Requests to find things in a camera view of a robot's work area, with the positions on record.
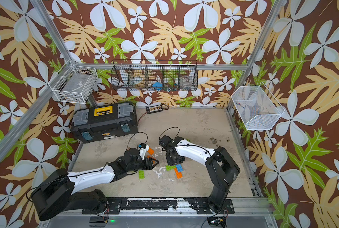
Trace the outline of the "lime green lego plate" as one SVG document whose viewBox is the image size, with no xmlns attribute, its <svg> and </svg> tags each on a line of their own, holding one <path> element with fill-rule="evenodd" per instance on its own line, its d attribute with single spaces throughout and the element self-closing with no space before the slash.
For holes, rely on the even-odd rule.
<svg viewBox="0 0 339 228">
<path fill-rule="evenodd" d="M 166 168 L 167 171 L 171 171 L 171 170 L 174 170 L 176 168 L 176 166 L 166 165 L 165 168 Z"/>
<path fill-rule="evenodd" d="M 140 180 L 145 179 L 145 173 L 144 173 L 144 171 L 143 171 L 143 170 L 139 170 L 139 171 L 138 171 L 138 176 L 139 176 L 139 179 L 140 179 Z"/>
</svg>

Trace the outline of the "blue lego plate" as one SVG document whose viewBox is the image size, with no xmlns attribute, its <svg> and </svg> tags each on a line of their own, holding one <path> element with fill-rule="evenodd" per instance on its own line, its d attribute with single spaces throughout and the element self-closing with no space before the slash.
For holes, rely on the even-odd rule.
<svg viewBox="0 0 339 228">
<path fill-rule="evenodd" d="M 181 164 L 177 164 L 176 169 L 177 169 L 177 172 L 179 172 L 179 173 L 183 172 L 183 168 L 182 168 Z"/>
</svg>

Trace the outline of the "long orange lego plate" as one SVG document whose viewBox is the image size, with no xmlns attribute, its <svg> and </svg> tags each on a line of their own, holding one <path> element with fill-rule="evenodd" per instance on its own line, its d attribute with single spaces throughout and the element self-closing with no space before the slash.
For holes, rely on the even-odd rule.
<svg viewBox="0 0 339 228">
<path fill-rule="evenodd" d="M 182 173 L 179 172 L 177 168 L 175 168 L 174 171 L 175 171 L 177 179 L 181 179 L 183 177 Z"/>
</svg>

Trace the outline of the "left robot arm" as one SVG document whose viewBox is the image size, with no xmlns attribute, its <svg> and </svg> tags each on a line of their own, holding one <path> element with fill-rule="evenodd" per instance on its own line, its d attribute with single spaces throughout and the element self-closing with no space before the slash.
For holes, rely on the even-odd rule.
<svg viewBox="0 0 339 228">
<path fill-rule="evenodd" d="M 31 200 L 39 220 L 49 220 L 64 211 L 86 210 L 101 213 L 107 210 L 107 197 L 101 190 L 85 192 L 85 189 L 118 181 L 129 172 L 152 170 L 159 161 L 146 157 L 148 147 L 130 148 L 123 156 L 103 167 L 83 172 L 54 171 L 42 184 L 34 189 Z"/>
</svg>

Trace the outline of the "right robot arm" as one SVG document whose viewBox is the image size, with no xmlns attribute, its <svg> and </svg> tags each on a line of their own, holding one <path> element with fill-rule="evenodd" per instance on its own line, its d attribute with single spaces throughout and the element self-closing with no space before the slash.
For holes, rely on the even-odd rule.
<svg viewBox="0 0 339 228">
<path fill-rule="evenodd" d="M 182 164 L 186 158 L 190 158 L 206 167 L 214 185 L 207 199 L 208 208 L 215 213 L 220 212 L 231 185 L 240 174 L 239 166 L 228 151 L 221 146 L 216 149 L 202 147 L 182 137 L 171 139 L 164 136 L 159 140 L 159 145 L 166 152 L 169 166 Z"/>
</svg>

